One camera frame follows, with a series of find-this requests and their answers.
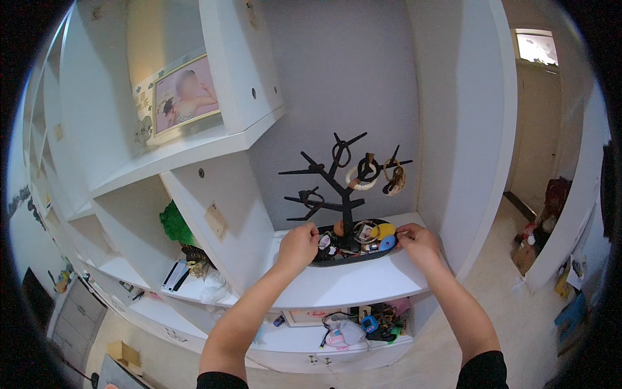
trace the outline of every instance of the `green plush toy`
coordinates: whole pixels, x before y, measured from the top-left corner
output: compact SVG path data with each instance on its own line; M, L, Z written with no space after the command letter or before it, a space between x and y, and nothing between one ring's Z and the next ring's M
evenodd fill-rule
M179 243L185 245L197 246L194 236L182 214L179 213L174 200L171 200L164 212L160 213L160 223L162 223L164 232L171 240L178 240Z

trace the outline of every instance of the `jewelry tree stand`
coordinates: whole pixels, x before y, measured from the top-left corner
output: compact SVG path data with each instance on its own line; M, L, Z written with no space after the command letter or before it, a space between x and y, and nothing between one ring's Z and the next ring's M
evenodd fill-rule
M370 183L374 182L380 175L380 173L385 169L390 169L392 167L397 167L400 165L405 165L411 163L412 160L399 162L396 161L397 150L399 149L399 145L397 145L391 160L388 163L385 163L383 166L379 165L374 159L374 154L366 153L365 158L361 159L356 167L356 178L352 180L352 183L346 187L342 187L336 180L335 174L337 173L337 169L340 167L346 167L348 163L350 163L351 153L350 146L361 139L363 136L367 135L367 133L360 134L359 136L354 137L349 141L342 141L337 136L337 133L333 133L335 135L335 140L337 143L333 146L333 163L330 166L328 172L325 170L324 164L316 163L311 157L309 157L304 151L301 151L300 154L309 162L309 168L304 170L294 170L287 172L280 172L279 174L320 174L322 178L326 180L330 184L330 186L341 196L341 204L335 204L330 202L325 202L324 198L316 193L318 187L315 187L312 190L301 190L298 192L298 197L289 197L285 196L286 200L302 203L308 209L309 212L304 217L297 218L288 218L288 220L296 220L296 221L306 221L311 216L313 216L318 210L325 208L333 211L341 212L342 220L343 220L343 236L339 237L332 233L331 236L331 244L336 248L334 253L330 253L329 247L318 250L318 253L313 260L313 262L309 266L316 267L328 267L328 266L336 266L336 265L345 265L348 263L372 260L375 258L380 258L390 252L390 250L385 251L375 251L372 253L365 253L361 251L362 244L356 240L356 232L355 231L355 223L352 220L352 210L356 207L359 207L365 204L365 199L356 199L350 200L350 195L355 191L356 184L362 184L364 182ZM348 153L347 161L342 165L340 164L341 157L343 155L343 151ZM319 198L317 200L310 200L309 197L314 195ZM382 223L386 223L381 219L370 219L373 223L379 225ZM327 232L333 231L333 225L318 227L320 231L320 235L323 235Z

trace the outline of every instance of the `baby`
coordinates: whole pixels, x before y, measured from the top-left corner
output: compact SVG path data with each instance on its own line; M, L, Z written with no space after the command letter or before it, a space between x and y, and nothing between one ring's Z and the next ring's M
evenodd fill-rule
M199 88L205 90L208 96L197 96ZM194 118L197 108L201 106L218 103L214 88L207 83L199 83L193 70L184 70L178 76L175 90L179 101L173 103L173 98L169 98L162 109L168 121L167 128Z

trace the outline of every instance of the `black sleeve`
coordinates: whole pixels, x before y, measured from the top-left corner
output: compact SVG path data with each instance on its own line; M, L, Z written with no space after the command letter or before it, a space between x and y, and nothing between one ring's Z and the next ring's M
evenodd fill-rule
M500 351L487 351L471 358L460 370L456 389L508 389L508 369Z
M229 373L205 372L197 378L197 389L248 389L248 385Z

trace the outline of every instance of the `black jewelry stand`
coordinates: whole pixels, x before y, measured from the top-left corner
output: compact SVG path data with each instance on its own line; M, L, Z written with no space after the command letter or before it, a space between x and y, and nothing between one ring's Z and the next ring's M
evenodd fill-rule
M302 203L310 210L307 213L307 215L305 215L304 217L288 218L288 220L299 220L299 221L304 222L308 220L311 216L313 216L321 208L326 208L326 209L330 209L333 211L341 212L343 215L344 234L343 234L343 237L334 237L334 239L332 239L331 244L333 246L336 246L337 248L346 249L348 251L353 251L353 252L359 252L361 250L361 244L355 240L356 232L353 231L355 223L352 220L352 210L356 207L359 207L360 205L365 204L365 199L350 200L350 195L352 194L352 192L354 192L354 189L350 187L345 187L345 188L342 187L335 180L335 173L337 173L338 167L345 167L345 165L347 164L346 163L344 165L340 165L340 159L341 159L341 156L343 155L343 151L344 150L347 151L348 161L349 161L351 157L350 146L357 140L361 139L363 136L367 135L367 133L360 134L359 136L356 136L349 141L342 141L337 136L337 133L333 133L333 134L335 135L335 140L337 141L337 143L333 147L333 163L331 164L328 172L324 169L325 168L324 164L316 163L304 151L301 151L300 154L307 160L307 162L309 162L309 168L304 169L304 170L280 172L279 174L320 174L322 178L324 178L326 182L330 184L330 186L335 190L335 192L337 192L339 196L341 196L341 204L335 204L335 203L329 203L329 202L317 201L317 200L309 200L309 195L317 195L315 193L317 188L315 188L314 190L301 190L299 192L299 197L285 196L285 199L289 201L293 201L293 202ZM356 178L360 180L361 182L371 182L374 179L378 178L380 173L385 168L390 169L392 167L396 167L397 164L395 162L395 158L397 156L397 150L399 150L399 145L397 145L397 147L395 148L395 151L393 152L393 156L391 157L391 160L389 161L389 163L386 164L386 166L379 165L376 162L376 160L373 158L373 154L366 153L365 158L360 160L358 163L358 167L357 167L358 174ZM411 162L412 162L412 159L408 161L400 162L400 163L402 165L405 165ZM371 165L373 165L374 168L376 169L376 173L368 177L368 175L373 173ZM374 221L374 223L377 223L377 224L385 223L384 220L380 220L380 219L372 219L372 221ZM318 227L318 229L320 230L320 234L322 234L325 232L332 231L333 226L330 225L330 226ZM353 255L353 256L348 256L348 257L345 257L339 260L335 260L333 259L334 255L328 254L328 249L319 250L317 253L317 256L315 257L315 259L313 260L313 263L310 266L325 267L325 266L344 265L346 263L366 261L366 260L371 260L374 258L379 258L381 256L384 256L388 254L389 251L390 250L378 251L376 253L363 254L363 255L358 255L358 256Z

